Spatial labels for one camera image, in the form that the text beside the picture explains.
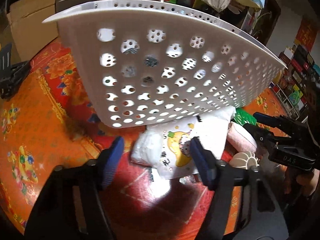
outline yellow cartoon character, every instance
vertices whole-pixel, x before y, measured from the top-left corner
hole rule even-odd
[[[188,142],[190,137],[185,132],[169,132],[167,145],[168,148],[176,155],[176,166],[182,167],[191,161],[188,151]]]

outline wall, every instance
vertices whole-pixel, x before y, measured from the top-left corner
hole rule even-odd
[[[295,14],[288,7],[282,6],[281,14],[267,43],[267,48],[276,56],[279,56],[286,46],[291,47],[299,30],[301,20],[302,16]]]
[[[320,32],[318,32],[315,43],[310,51],[315,63],[320,66]]]

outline cartoon character print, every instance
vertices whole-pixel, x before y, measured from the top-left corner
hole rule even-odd
[[[20,146],[19,151],[10,151],[7,156],[8,161],[13,163],[12,175],[19,190],[25,196],[26,202],[33,205],[36,200],[33,184],[38,183],[38,177],[34,171],[32,153],[25,151],[25,148]]]
[[[176,155],[176,166],[182,167],[191,161],[189,154],[190,132],[172,132],[168,133],[168,148]]]
[[[12,125],[16,123],[16,119],[19,112],[20,112],[20,109],[17,107],[14,107],[13,104],[11,104],[9,110],[6,110],[6,109],[3,110],[1,114],[1,118],[2,118],[1,128],[2,128],[2,133],[4,135],[3,137],[4,141],[7,140],[6,135],[10,133],[12,129]]]

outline white plastic basket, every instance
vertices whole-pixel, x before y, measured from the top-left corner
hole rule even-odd
[[[110,127],[245,106],[285,67],[233,25],[169,3],[88,2],[44,20],[52,21]]]

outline blue gripper pad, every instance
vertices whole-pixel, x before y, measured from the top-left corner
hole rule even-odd
[[[118,136],[109,149],[104,149],[100,153],[97,166],[102,189],[105,189],[113,181],[123,151],[124,140],[121,136]]]
[[[217,178],[216,158],[212,152],[203,149],[198,137],[191,139],[189,149],[203,185],[213,190]]]

